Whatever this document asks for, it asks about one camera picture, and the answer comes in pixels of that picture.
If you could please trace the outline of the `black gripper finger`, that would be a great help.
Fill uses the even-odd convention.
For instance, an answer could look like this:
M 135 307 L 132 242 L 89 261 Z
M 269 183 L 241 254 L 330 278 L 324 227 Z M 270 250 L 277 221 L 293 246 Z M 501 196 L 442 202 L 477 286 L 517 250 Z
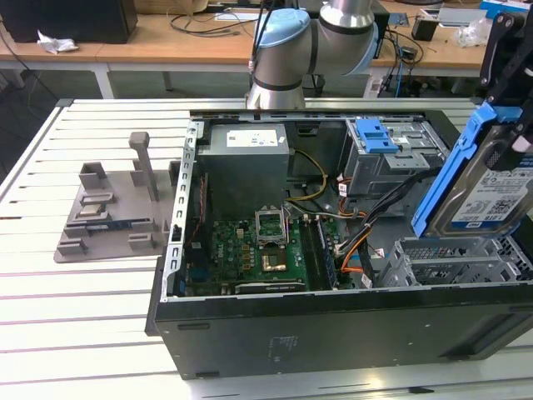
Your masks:
M 522 158 L 532 146 L 532 104 L 522 108 L 518 121 L 509 127 L 503 136 L 498 171 L 510 171 L 520 165 Z
M 499 12 L 493 21 L 480 70 L 481 88 L 490 104 L 499 104 L 501 96 L 499 78 L 506 62 L 503 47 L 525 25 L 526 15 L 523 12 Z

